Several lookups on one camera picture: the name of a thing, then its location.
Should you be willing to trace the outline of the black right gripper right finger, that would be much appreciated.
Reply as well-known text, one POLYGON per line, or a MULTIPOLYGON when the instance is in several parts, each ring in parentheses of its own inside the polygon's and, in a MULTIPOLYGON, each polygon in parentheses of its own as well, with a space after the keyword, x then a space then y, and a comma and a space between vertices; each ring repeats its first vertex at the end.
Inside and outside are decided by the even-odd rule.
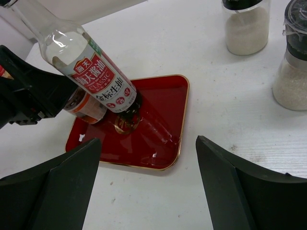
POLYGON ((228 152, 204 136, 196 151, 215 230, 305 230, 307 180, 228 152))

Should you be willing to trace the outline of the red rectangular tray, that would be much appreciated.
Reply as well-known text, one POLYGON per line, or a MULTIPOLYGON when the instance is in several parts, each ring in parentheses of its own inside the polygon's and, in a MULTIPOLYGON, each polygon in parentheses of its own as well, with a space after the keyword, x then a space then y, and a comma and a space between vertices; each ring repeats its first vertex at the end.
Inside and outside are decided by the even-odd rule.
POLYGON ((132 83, 142 95, 139 112, 130 121, 107 112, 93 125, 76 118, 66 151, 98 138, 103 163, 157 171, 176 163, 188 104, 188 78, 175 74, 134 79, 132 83))

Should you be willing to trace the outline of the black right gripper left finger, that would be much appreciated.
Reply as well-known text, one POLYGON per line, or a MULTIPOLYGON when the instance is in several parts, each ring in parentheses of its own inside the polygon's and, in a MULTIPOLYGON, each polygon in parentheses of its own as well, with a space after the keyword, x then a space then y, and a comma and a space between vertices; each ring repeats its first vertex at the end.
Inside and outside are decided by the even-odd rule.
POLYGON ((96 178, 101 141, 80 146, 0 180, 2 230, 81 230, 96 178))

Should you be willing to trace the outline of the black top sugar shaker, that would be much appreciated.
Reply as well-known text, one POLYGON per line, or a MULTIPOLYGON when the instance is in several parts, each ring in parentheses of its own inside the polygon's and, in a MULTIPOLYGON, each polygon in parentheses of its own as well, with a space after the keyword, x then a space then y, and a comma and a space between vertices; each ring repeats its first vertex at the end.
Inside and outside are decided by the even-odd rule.
POLYGON ((248 56, 261 51, 268 42, 270 0, 223 0, 227 49, 248 56))

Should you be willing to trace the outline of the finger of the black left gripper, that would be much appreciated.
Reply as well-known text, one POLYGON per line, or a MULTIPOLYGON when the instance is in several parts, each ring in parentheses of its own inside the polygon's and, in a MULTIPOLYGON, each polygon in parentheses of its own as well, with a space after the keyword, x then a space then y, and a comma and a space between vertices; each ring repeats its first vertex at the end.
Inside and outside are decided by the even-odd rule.
POLYGON ((64 107, 77 85, 67 77, 40 70, 0 47, 0 66, 10 78, 0 78, 0 126, 35 125, 54 118, 64 107))

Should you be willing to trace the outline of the small white lid jar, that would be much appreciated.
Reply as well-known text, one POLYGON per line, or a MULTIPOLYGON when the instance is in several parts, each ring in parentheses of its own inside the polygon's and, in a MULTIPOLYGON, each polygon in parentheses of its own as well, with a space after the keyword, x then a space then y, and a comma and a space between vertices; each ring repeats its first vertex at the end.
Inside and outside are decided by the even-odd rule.
POLYGON ((105 106, 80 87, 73 92, 63 109, 91 125, 102 120, 107 113, 105 106))

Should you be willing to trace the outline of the soy sauce bottle black cap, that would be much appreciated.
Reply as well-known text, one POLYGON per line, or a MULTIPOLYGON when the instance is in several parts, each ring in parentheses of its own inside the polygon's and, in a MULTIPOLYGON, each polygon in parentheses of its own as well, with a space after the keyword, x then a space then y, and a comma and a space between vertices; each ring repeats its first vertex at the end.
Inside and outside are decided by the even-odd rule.
POLYGON ((2 0, 35 35, 42 58, 111 112, 136 114, 142 97, 84 28, 60 19, 36 0, 2 0))

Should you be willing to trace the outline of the clear top salt grinder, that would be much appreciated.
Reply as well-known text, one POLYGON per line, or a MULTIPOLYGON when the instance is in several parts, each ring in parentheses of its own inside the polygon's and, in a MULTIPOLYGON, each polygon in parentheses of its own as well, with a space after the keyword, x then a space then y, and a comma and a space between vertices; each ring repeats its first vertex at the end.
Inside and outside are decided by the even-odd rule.
POLYGON ((272 93, 277 103, 293 111, 307 110, 307 2, 292 0, 284 13, 286 51, 272 93))

